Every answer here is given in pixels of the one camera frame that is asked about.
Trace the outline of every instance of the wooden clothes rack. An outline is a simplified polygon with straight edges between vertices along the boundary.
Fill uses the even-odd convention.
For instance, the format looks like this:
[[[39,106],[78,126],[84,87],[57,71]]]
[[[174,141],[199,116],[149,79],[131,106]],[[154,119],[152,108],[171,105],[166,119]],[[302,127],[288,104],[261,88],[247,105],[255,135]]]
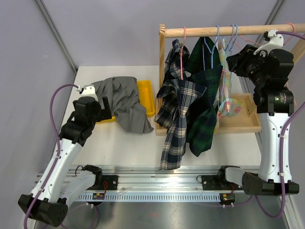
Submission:
[[[295,32],[305,32],[305,23],[294,24]],[[206,27],[206,28],[186,28],[186,37],[207,37],[207,36],[231,36],[232,29],[236,34],[236,28],[233,27]],[[238,35],[260,35],[265,31],[276,29],[278,31],[293,32],[294,29],[290,24],[282,25],[251,25],[251,26],[238,26]],[[165,38],[179,38],[184,37],[184,28],[166,29],[164,24],[160,24],[159,30],[160,37],[160,63],[159,63],[159,86],[162,87],[164,79],[164,49]],[[294,55],[294,63],[296,64],[305,53],[305,41],[300,40],[292,49],[291,53]],[[256,106],[252,99],[251,94],[232,94],[232,98],[243,99],[246,103],[246,113],[243,117],[239,115],[238,119],[225,117],[222,119],[223,127],[219,128],[218,133],[256,133],[261,130],[258,115],[256,113]],[[162,99],[156,100],[156,114],[162,106]],[[166,135],[167,129],[159,124],[156,124],[156,134]]]

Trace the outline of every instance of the wooden tray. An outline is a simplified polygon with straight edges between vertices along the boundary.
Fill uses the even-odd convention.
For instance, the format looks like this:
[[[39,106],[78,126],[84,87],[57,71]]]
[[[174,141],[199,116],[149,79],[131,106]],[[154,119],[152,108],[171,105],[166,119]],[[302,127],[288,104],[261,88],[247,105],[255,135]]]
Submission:
[[[231,94],[231,98],[241,100],[244,105],[240,113],[235,117],[224,117],[219,120],[219,129],[217,134],[238,134],[238,133],[257,133],[261,131],[261,123],[256,113],[256,105],[253,101],[252,95],[249,93],[244,94]],[[156,100],[156,115],[159,112],[159,102]],[[156,123],[156,135],[166,135],[167,129]]]

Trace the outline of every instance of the table surface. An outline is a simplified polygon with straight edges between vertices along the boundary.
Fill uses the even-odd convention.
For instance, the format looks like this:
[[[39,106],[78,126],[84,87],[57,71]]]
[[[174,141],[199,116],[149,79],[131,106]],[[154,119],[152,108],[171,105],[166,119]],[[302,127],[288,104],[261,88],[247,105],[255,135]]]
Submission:
[[[78,69],[76,85],[88,85],[114,76],[134,76],[152,82],[153,95],[159,89],[159,66],[83,66]],[[242,93],[239,79],[232,74],[232,92]],[[64,122],[74,110],[72,102],[79,98],[73,90],[65,112]],[[149,118],[155,127],[153,117]],[[116,122],[96,124],[73,165],[99,165],[114,167],[159,167],[165,136],[125,132]],[[213,137],[212,148],[194,156],[188,144],[182,158],[183,169],[201,166],[234,165],[258,168],[261,154],[255,134],[223,134]]]

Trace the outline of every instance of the yellow tray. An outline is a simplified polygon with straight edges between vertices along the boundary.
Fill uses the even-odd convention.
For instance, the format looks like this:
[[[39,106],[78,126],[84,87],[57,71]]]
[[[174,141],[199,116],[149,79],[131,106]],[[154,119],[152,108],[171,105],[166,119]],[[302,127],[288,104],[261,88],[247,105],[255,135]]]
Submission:
[[[140,104],[146,108],[147,117],[152,117],[155,113],[153,90],[150,80],[141,80],[137,82],[140,96]],[[103,120],[99,123],[109,123],[114,122],[115,116],[112,119]]]

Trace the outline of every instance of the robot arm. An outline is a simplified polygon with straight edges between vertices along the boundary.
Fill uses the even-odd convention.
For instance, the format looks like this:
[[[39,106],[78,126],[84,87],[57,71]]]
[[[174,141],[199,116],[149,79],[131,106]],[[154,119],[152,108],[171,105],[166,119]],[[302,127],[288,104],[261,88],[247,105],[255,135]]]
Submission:
[[[281,195],[280,177],[284,177],[285,193],[297,194],[299,185],[292,182],[288,161],[290,125],[281,136],[284,124],[294,112],[291,91],[285,87],[294,63],[293,55],[282,50],[283,36],[277,30],[267,31],[269,43],[255,48],[246,45],[240,53],[227,58],[229,70],[249,78],[255,85],[254,102],[262,126],[262,159],[258,174],[238,167],[221,167],[220,180],[236,183],[248,195]],[[284,137],[283,168],[280,172],[280,138]]]
[[[87,138],[91,136],[96,122],[112,118],[108,99],[102,99],[104,105],[102,109],[93,85],[85,86],[80,93],[81,97],[73,101],[75,111],[72,112],[67,123],[62,126],[59,134],[60,155],[57,156],[57,150],[54,151],[49,165],[36,187],[30,195],[21,195],[18,201],[18,205],[26,213],[34,197],[42,190],[30,211],[30,218],[54,227],[63,222],[68,207],[82,192],[102,184],[102,169],[87,165],[77,177],[63,187],[72,162],[81,151]],[[57,159],[57,163],[52,168],[55,159]],[[50,170],[52,173],[44,189],[41,189]]]

